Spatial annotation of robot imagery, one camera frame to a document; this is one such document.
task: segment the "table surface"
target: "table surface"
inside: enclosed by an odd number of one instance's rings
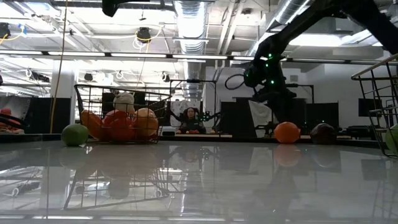
[[[195,141],[0,147],[0,223],[397,221],[398,203],[381,202],[383,191],[398,199],[397,162],[378,149]],[[36,186],[25,192],[21,184]]]

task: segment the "wire basket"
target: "wire basket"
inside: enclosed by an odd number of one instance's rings
[[[371,106],[366,104],[368,116],[379,147],[388,157],[398,156],[398,76],[391,73],[396,59],[398,54],[351,76],[359,81],[363,98],[373,101]]]
[[[101,142],[158,142],[170,95],[93,85],[75,85],[75,90],[80,121],[91,137]],[[128,94],[114,103],[122,93],[132,94],[134,103]]]

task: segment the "seated person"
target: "seated person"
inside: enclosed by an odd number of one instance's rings
[[[206,128],[197,118],[199,111],[196,108],[188,108],[183,112],[181,127],[177,134],[186,133],[187,131],[199,131],[200,134],[206,134]]]

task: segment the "black cable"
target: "black cable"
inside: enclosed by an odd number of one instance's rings
[[[236,89],[238,89],[239,87],[243,86],[244,82],[242,82],[241,84],[239,84],[237,87],[233,87],[233,88],[228,87],[228,85],[227,85],[228,81],[229,81],[230,79],[232,79],[233,77],[238,77],[238,76],[244,77],[244,75],[242,75],[242,74],[235,74],[235,75],[231,75],[230,77],[228,77],[228,78],[225,80],[224,86],[225,86],[225,88],[226,88],[227,90],[236,90]]]

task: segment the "wire rack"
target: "wire rack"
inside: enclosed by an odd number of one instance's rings
[[[107,86],[75,85],[77,94],[80,120],[89,130],[90,135],[101,142],[123,142],[123,143],[157,143],[162,126],[159,125],[165,119],[167,112],[167,101],[170,95],[148,91],[136,91],[123,88]],[[135,98],[134,104],[113,103],[113,98],[122,92],[141,96],[141,100]],[[127,113],[118,125],[107,125],[104,120],[108,116],[116,117],[115,107],[134,107],[135,113]],[[139,110],[147,108],[145,113]]]
[[[392,74],[389,62],[398,58],[393,55],[365,70],[351,76],[354,81],[359,81],[364,99],[372,99],[373,106],[368,107],[368,115],[372,129],[382,153],[388,157],[398,156],[398,76]],[[376,69],[385,67],[386,72],[376,73]],[[386,144],[386,136],[392,138],[392,145]]]

